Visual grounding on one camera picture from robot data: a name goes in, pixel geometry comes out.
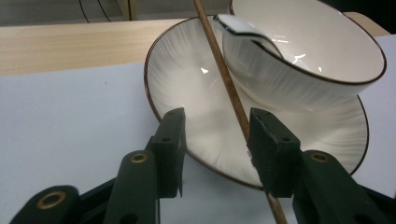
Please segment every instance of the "bamboo skewer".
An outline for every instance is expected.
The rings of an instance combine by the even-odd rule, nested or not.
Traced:
[[[216,64],[217,64],[220,74],[221,74],[221,78],[224,82],[228,96],[229,96],[231,103],[233,105],[233,110],[234,110],[235,115],[238,119],[239,126],[241,127],[242,133],[243,133],[245,140],[247,142],[248,141],[248,130],[249,130],[248,117],[245,113],[244,107],[242,106],[241,100],[239,99],[238,92],[236,91],[235,85],[233,84],[233,80],[230,76],[228,67],[224,61],[224,58],[222,57],[218,42],[215,38],[212,27],[210,26],[209,20],[207,19],[205,9],[202,6],[202,3],[200,0],[194,0],[194,4],[195,4],[195,8],[197,10],[199,19],[201,21],[201,24],[204,28],[207,41],[209,43],[210,48],[212,49],[213,56],[215,57]],[[266,198],[267,198],[267,201],[271,207],[271,210],[272,210],[273,216],[276,220],[276,223],[279,223],[279,224],[288,223],[288,221],[285,218],[285,215],[282,210],[282,206],[281,206],[278,198],[274,198],[268,194],[266,194]]]

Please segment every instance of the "brown rim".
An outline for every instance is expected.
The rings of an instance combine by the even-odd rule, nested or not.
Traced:
[[[323,4],[324,6],[327,6],[327,7],[329,7],[329,8],[332,8],[332,10],[335,10],[335,11],[337,11],[337,12],[340,12],[340,11],[338,11],[336,8],[334,8],[334,7],[332,7],[332,6],[329,6],[329,5],[327,5],[327,4],[325,4],[325,3],[322,3],[322,2],[319,2],[319,3],[320,3],[320,4]],[[231,13],[232,15],[235,15],[235,13],[233,12],[233,0],[230,0],[229,10],[230,10],[230,13]],[[298,70],[298,71],[300,71],[301,73],[303,73],[303,74],[305,74],[305,75],[308,75],[308,76],[310,76],[310,77],[317,78],[317,79],[321,79],[321,80],[325,80],[325,81],[328,81],[328,82],[331,82],[331,83],[336,83],[336,84],[345,85],[345,86],[360,86],[360,85],[370,84],[370,83],[373,83],[373,82],[379,80],[382,76],[384,76],[385,71],[387,70],[387,59],[386,59],[386,57],[385,57],[384,51],[383,51],[383,50],[381,49],[381,47],[379,46],[378,42],[376,42],[376,40],[375,40],[366,30],[363,29],[363,27],[361,27],[357,22],[355,22],[355,21],[353,21],[352,19],[350,19],[350,18],[349,18],[348,16],[346,16],[344,13],[342,13],[342,12],[340,12],[340,13],[341,13],[346,19],[348,19],[348,20],[352,21],[353,23],[355,23],[356,25],[358,25],[358,26],[363,30],[363,32],[366,33],[366,34],[370,37],[370,39],[376,44],[376,46],[377,46],[378,49],[380,50],[381,56],[382,56],[382,60],[384,61],[384,66],[382,67],[381,73],[380,73],[378,76],[376,76],[375,78],[373,78],[373,79],[371,79],[371,80],[368,80],[368,81],[363,81],[363,82],[345,82],[345,81],[340,81],[340,80],[331,79],[331,78],[328,78],[328,77],[322,77],[322,76],[319,76],[319,75],[317,75],[317,74],[315,74],[315,73],[312,73],[312,72],[310,72],[310,71],[307,71],[307,70],[305,70],[305,69],[303,69],[303,68],[301,68],[301,67],[299,67],[299,66],[296,66],[296,65],[294,65],[294,64],[292,64],[292,63],[289,63],[288,61],[285,61],[284,59],[278,57],[277,55],[275,55],[275,54],[272,53],[271,51],[267,50],[266,48],[261,48],[261,49],[264,50],[266,53],[270,54],[271,56],[273,56],[276,60],[281,61],[282,63],[285,63],[287,66],[291,67],[292,69]]]
[[[162,118],[161,118],[160,114],[158,113],[158,110],[157,110],[157,108],[155,107],[155,104],[154,104],[153,101],[152,101],[151,94],[150,94],[150,91],[149,91],[149,80],[148,80],[148,75],[149,75],[149,74],[148,74],[148,69],[149,69],[149,59],[150,59],[150,56],[151,56],[151,52],[153,51],[153,49],[155,48],[155,46],[157,45],[157,43],[160,41],[160,39],[161,39],[165,34],[167,34],[169,31],[171,31],[172,29],[174,29],[176,26],[180,25],[181,23],[184,23],[184,22],[186,22],[186,21],[196,20],[196,19],[198,19],[198,18],[197,18],[197,17],[189,18],[189,19],[187,19],[187,20],[178,22],[177,24],[175,24],[175,25],[171,26],[170,28],[166,29],[162,34],[160,34],[160,35],[157,37],[157,39],[153,42],[153,44],[151,45],[150,49],[148,50],[148,55],[147,55],[147,57],[146,57],[146,60],[145,60],[145,67],[144,67],[144,84],[145,84],[145,91],[146,91],[146,95],[147,95],[147,97],[148,97],[148,102],[149,102],[149,104],[150,104],[151,110],[153,111],[153,113],[154,113],[154,115],[155,115],[155,117],[157,118],[158,121],[161,121]],[[368,149],[368,144],[369,144],[369,135],[370,135],[370,133],[369,133],[369,124],[368,124],[367,115],[366,115],[366,112],[365,112],[363,103],[362,103],[361,98],[359,97],[359,95],[358,95],[358,100],[359,100],[359,102],[360,102],[360,104],[361,104],[361,109],[362,109],[362,111],[363,111],[364,119],[365,119],[365,122],[366,122],[367,137],[366,137],[366,146],[365,146],[363,155],[361,156],[361,160],[358,162],[358,164],[357,164],[356,167],[352,170],[352,172],[350,172],[351,175],[353,175],[353,174],[359,169],[359,167],[361,166],[361,164],[363,163],[363,160],[364,160],[364,158],[365,158],[365,156],[366,156],[366,154],[367,154],[367,149]],[[221,176],[223,176],[223,177],[225,177],[225,178],[227,178],[227,179],[229,179],[229,180],[232,180],[232,181],[235,182],[235,183],[241,184],[241,185],[243,185],[243,186],[247,186],[247,187],[250,187],[250,188],[253,188],[253,189],[260,189],[260,190],[263,190],[263,187],[262,187],[262,186],[256,186],[256,185],[252,185],[252,184],[246,183],[246,182],[241,181],[241,180],[239,180],[239,179],[237,179],[237,178],[235,178],[235,177],[229,176],[229,175],[227,175],[227,174],[225,174],[225,173],[219,171],[218,169],[215,169],[215,168],[214,168],[213,166],[211,166],[209,163],[207,163],[206,161],[201,160],[198,156],[196,156],[194,153],[190,152],[189,150],[187,151],[187,153],[188,153],[193,159],[195,159],[196,161],[198,161],[199,163],[201,163],[204,167],[206,167],[207,169],[211,170],[212,172],[214,172],[214,173],[216,173],[216,174],[218,174],[218,175],[221,175]]]

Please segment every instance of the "light wood surface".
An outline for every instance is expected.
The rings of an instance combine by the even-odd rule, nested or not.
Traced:
[[[359,13],[347,13],[373,36],[388,35]],[[145,61],[155,39],[183,20],[0,27],[0,76]]]

